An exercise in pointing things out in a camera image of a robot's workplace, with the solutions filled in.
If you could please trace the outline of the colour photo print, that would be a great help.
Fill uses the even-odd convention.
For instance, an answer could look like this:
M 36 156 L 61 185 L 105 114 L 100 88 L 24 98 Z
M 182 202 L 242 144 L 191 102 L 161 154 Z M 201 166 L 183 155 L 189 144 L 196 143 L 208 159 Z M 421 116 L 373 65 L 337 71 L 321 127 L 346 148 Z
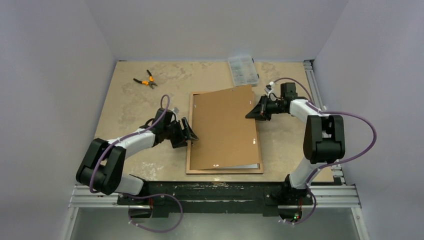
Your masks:
M 259 163 L 246 164 L 246 165 L 234 165 L 234 166 L 223 166 L 219 164 L 213 164 L 212 166 L 218 169 L 259 169 L 260 168 Z

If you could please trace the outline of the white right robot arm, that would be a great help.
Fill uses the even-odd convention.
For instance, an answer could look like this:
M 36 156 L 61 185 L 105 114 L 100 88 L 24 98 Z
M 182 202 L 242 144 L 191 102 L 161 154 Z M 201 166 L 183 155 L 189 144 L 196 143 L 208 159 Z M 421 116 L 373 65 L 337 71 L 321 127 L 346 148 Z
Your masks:
M 305 124 L 303 159 L 286 177 L 280 196 L 288 204 L 300 198 L 321 168 L 344 157 L 346 153 L 344 119 L 339 114 L 323 113 L 312 102 L 297 93 L 293 82 L 280 86 L 280 96 L 273 93 L 274 84 L 266 86 L 256 106 L 245 115 L 247 119 L 270 121 L 272 115 L 289 114 Z

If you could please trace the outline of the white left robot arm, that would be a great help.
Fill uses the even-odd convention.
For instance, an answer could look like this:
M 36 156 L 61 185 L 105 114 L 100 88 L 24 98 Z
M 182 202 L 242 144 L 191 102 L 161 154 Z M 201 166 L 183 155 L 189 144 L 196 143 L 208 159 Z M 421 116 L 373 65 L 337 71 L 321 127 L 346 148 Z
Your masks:
M 169 140 L 172 148 L 188 146 L 199 138 L 183 117 L 165 108 L 159 108 L 154 118 L 137 130 L 122 137 L 104 140 L 94 139 L 76 172 L 76 181 L 88 186 L 92 193 L 122 193 L 138 205 L 146 203 L 149 191 L 143 187 L 145 180 L 123 173 L 126 159 Z

